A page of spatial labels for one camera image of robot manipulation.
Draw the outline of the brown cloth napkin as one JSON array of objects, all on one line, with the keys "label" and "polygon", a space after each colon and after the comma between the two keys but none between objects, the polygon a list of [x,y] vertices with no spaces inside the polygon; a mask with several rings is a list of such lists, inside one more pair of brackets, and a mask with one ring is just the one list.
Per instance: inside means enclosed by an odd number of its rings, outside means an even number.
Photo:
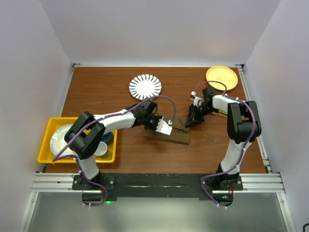
[{"label": "brown cloth napkin", "polygon": [[146,130],[144,133],[144,137],[148,140],[189,145],[191,141],[191,128],[186,128],[185,123],[185,117],[175,116],[172,123],[172,131],[170,135],[158,133],[152,130]]}]

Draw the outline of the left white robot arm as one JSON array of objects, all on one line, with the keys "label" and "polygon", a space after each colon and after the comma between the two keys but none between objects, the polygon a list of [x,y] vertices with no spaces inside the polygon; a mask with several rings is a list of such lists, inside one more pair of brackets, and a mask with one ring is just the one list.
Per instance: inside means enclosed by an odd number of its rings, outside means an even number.
[{"label": "left white robot arm", "polygon": [[154,113],[157,104],[146,99],[138,104],[115,113],[93,115],[83,112],[72,124],[64,136],[66,145],[76,156],[81,171],[83,184],[88,189],[104,189],[101,173],[96,165],[95,151],[102,137],[114,130],[144,126],[146,129],[161,134],[171,134],[171,122]]}]

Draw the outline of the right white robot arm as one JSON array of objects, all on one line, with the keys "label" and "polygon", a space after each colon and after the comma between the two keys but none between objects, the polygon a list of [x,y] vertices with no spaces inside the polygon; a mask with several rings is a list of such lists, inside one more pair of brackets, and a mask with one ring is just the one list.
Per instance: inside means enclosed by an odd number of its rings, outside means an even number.
[{"label": "right white robot arm", "polygon": [[241,162],[247,149],[260,136],[262,128],[254,101],[241,101],[227,94],[217,94],[213,87],[203,89],[203,98],[191,92],[193,103],[185,127],[189,128],[204,122],[204,117],[214,112],[227,113],[227,134],[229,145],[224,159],[215,174],[202,178],[202,184],[212,189],[225,190],[238,181]]}]

